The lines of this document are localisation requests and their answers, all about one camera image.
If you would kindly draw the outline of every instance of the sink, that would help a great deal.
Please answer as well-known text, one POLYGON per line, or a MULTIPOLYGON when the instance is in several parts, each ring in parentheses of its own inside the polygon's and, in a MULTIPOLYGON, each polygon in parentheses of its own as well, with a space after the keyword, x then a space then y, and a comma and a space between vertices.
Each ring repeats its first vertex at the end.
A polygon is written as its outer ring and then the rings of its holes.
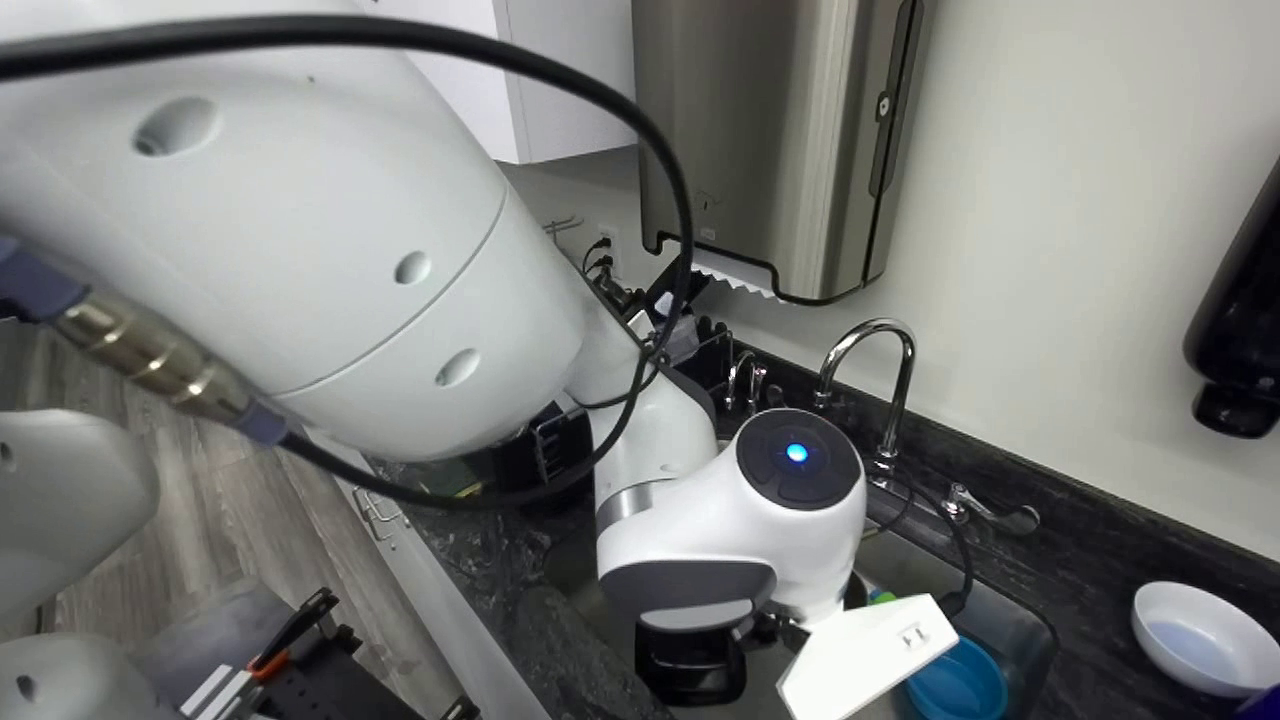
MULTIPOLYGON (((895 532, 865 538, 856 571, 895 596, 912 596, 912 591, 943 596, 943 591, 961 588, 961 567, 952 567, 946 561, 933 555, 929 549, 921 549, 895 532)), ((630 628, 621 625, 614 611, 609 611, 599 585, 593 585, 583 578, 560 578, 560 579, 554 578, 560 571, 553 571, 547 579, 569 596, 569 603, 583 621, 583 628, 593 628, 593 635, 599 635, 621 655, 621 664, 630 669, 630 628)), ((1024 715, 1034 704, 1044 676, 1047 676, 1047 664, 1053 664, 1053 653, 1056 653, 1053 628, 1034 611, 1018 608, 1015 602, 999 596, 997 588, 988 588, 980 579, 972 585, 972 596, 952 625, 961 635, 985 645, 997 655, 997 664, 1003 669, 1003 679, 1008 679, 1008 715, 1024 715)), ((671 707, 671 715, 680 715, 680 720, 782 720, 787 707, 773 688, 787 672, 787 664, 790 664, 790 653, 781 645, 750 649, 746 653, 750 679, 737 704, 671 707)), ((876 701, 860 712, 860 720, 895 720, 895 715, 912 715, 902 691, 889 691, 884 701, 876 701)))
MULTIPOLYGON (((865 538, 856 567, 865 579, 895 596, 943 596, 961 588, 961 567, 895 532, 865 538)), ((961 635, 985 645, 1003 669, 1008 715, 1026 715, 1056 653, 1053 628, 1034 611, 980 579, 972 585, 967 603, 961 617, 952 617, 952 625, 961 635)))

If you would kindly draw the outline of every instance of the stainless steel appliance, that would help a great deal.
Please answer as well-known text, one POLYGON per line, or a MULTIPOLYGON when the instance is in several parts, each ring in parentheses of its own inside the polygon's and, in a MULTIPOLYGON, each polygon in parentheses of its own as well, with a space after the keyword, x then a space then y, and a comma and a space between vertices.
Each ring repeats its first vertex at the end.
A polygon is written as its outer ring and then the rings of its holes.
MULTIPOLYGON (((634 92, 682 162, 701 250, 766 268, 782 302, 884 274, 929 6, 634 6, 634 92)), ((642 158, 642 240, 671 233, 642 158)))

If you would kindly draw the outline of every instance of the kitchen counter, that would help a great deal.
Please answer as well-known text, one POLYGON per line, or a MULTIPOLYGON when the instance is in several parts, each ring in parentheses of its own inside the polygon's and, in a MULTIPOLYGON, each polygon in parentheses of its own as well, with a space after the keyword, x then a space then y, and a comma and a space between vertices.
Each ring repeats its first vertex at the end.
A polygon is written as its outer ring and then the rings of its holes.
MULTIPOLYGON (((775 401, 804 404, 812 396, 812 373, 782 361, 766 361, 766 368, 775 401)), ((884 404, 846 394, 834 422, 856 449, 871 449, 884 404)), ((1056 632, 1056 655, 1033 715, 1233 715, 1233 704, 1171 683, 1135 649, 1128 603, 1143 579, 1186 579, 1218 591, 1280 635, 1280 566, 1263 555, 1218 546, 921 418, 902 422, 901 468, 936 495, 943 495, 946 483, 967 483, 990 509, 1041 509, 1044 525, 1034 538, 967 528, 976 578, 1044 617, 1056 632)), ((605 635, 614 635, 621 628, 605 628, 611 621, 599 608, 599 591, 586 585, 595 532, 583 495, 565 502, 560 513, 545 518, 412 518, 553 715, 671 715, 630 676, 629 661, 605 645, 605 635)), ((756 704, 775 704, 766 691, 773 672, 775 669, 750 676, 756 704)))

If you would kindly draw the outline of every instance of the white plate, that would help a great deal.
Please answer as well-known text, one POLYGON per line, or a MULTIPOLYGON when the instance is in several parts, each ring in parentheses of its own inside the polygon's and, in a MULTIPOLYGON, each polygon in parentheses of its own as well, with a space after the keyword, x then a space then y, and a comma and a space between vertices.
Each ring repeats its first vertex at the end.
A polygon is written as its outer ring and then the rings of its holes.
POLYGON ((1143 585, 1130 596, 1130 632, 1171 679, 1196 691, 1242 701, 1280 683, 1280 645, 1203 588, 1143 585))

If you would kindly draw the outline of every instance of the black cable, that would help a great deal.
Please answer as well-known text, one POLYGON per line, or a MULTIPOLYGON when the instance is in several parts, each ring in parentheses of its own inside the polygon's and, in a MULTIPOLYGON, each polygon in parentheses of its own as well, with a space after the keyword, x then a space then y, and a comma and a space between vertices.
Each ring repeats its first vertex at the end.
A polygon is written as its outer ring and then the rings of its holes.
MULTIPOLYGON (((638 381, 638 394, 649 394, 649 383, 665 373, 665 361, 650 361, 649 365, 649 376, 638 381)), ((611 404, 622 404, 630 394, 614 394, 609 401, 595 401, 595 404, 574 404, 580 412, 599 412, 599 407, 611 407, 611 404)))
MULTIPOLYGON (((408 26, 408 21, 380 21, 380 15, 242 15, 242 21, 181 21, 181 26, 142 26, 142 30, 113 30, 113 32, 81 32, 81 37, 47 37, 47 39, 14 39, 0 50, 0 79, 34 79, 34 78, 64 78, 64 73, 100 73, 119 64, 156 64, 175 57, 209 57, 209 53, 249 53, 249 50, 405 50, 405 53, 439 53, 460 57, 474 64, 490 64, 514 78, 545 79, 553 87, 565 87, 614 119, 622 119, 659 162, 680 215, 680 256, 674 274, 665 274, 659 285, 671 285, 671 307, 689 302, 690 285, 690 205, 689 185, 680 172, 680 162, 671 143, 659 138, 659 130, 614 87, 554 64, 547 57, 534 57, 514 46, 498 46, 487 37, 439 30, 439 26, 408 26)), ((665 345, 674 333, 680 311, 667 318, 650 333, 650 345, 638 353, 622 412, 614 418, 611 432, 595 445, 595 452, 569 468, 565 478, 530 490, 530 492, 507 492, 507 495, 478 495, 478 502, 454 502, 454 495, 433 495, 414 490, 398 490, 390 481, 380 481, 373 473, 358 473, 354 465, 343 465, 338 456, 314 449, 302 435, 289 435, 282 449, 329 468, 330 478, 343 478, 354 490, 425 505, 425 509, 513 509, 513 505, 534 505, 545 495, 554 495, 583 481, 599 456, 611 452, 611 445, 622 435, 634 396, 642 390, 642 368, 655 365, 665 345)))
POLYGON ((972 596, 972 555, 967 555, 962 528, 952 522, 952 513, 946 513, 936 495, 929 495, 923 490, 921 490, 917 495, 946 525, 952 546, 954 546, 954 553, 961 553, 961 588, 946 591, 946 596, 941 596, 941 608, 943 608, 946 617, 961 617, 962 603, 967 603, 967 596, 972 596))
POLYGON ((890 532, 901 522, 912 518, 912 505, 917 505, 917 483, 909 483, 902 509, 895 509, 895 513, 890 513, 879 528, 871 528, 866 538, 890 532))

